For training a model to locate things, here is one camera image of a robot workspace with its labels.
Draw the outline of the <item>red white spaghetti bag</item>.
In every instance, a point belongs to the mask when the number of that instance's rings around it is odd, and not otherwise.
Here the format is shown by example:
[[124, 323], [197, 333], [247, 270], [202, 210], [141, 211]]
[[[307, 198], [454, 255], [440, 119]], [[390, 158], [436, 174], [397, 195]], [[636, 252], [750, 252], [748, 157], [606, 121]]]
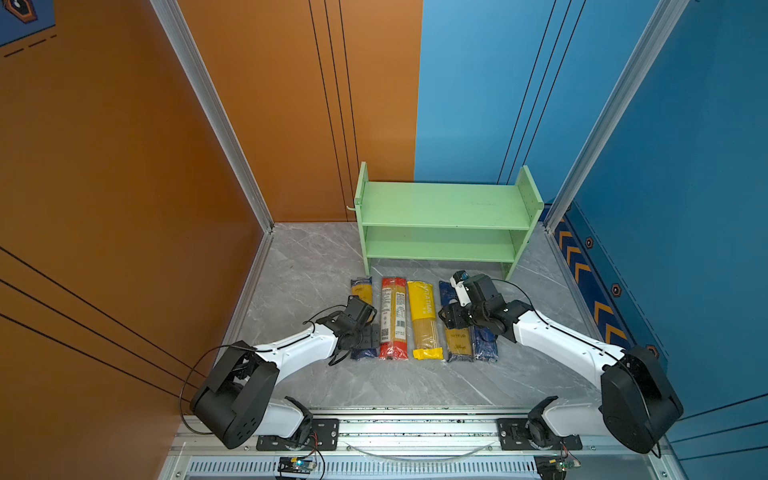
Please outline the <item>red white spaghetti bag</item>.
[[407, 282], [400, 277], [385, 277], [381, 289], [381, 359], [407, 360]]

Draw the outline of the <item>dark blue portrait spaghetti bag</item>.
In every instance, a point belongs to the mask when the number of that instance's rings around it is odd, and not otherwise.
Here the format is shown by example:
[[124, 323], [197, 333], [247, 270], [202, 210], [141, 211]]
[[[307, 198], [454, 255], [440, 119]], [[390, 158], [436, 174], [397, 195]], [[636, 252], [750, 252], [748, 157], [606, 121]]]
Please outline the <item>dark blue portrait spaghetti bag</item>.
[[446, 281], [439, 282], [441, 308], [438, 312], [445, 326], [447, 342], [446, 361], [471, 361], [472, 340], [466, 312], [460, 305], [454, 287]]

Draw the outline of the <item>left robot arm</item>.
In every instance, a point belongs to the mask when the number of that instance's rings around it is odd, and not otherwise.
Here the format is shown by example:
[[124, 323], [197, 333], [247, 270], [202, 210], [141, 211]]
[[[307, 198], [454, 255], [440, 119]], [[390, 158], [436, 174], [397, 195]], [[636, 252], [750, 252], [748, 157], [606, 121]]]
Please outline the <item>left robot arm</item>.
[[334, 366], [365, 339], [377, 310], [360, 297], [324, 309], [308, 327], [281, 340], [252, 346], [244, 341], [214, 347], [220, 357], [190, 401], [207, 432], [235, 449], [253, 436], [276, 437], [292, 449], [312, 447], [313, 414], [293, 397], [272, 398], [275, 387], [317, 362]]

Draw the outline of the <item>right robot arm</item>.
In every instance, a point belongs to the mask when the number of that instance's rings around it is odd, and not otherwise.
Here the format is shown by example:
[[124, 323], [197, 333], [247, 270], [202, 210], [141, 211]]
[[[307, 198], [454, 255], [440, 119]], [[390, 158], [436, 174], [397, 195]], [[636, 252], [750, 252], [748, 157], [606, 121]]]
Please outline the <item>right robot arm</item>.
[[589, 381], [599, 399], [549, 396], [526, 420], [530, 442], [539, 449], [560, 446], [568, 437], [612, 436], [639, 453], [658, 454], [660, 441], [684, 407], [660, 361], [648, 349], [598, 341], [540, 313], [528, 296], [504, 299], [497, 280], [456, 272], [449, 284], [456, 301], [442, 308], [450, 327], [484, 327], [493, 335], [536, 350]]

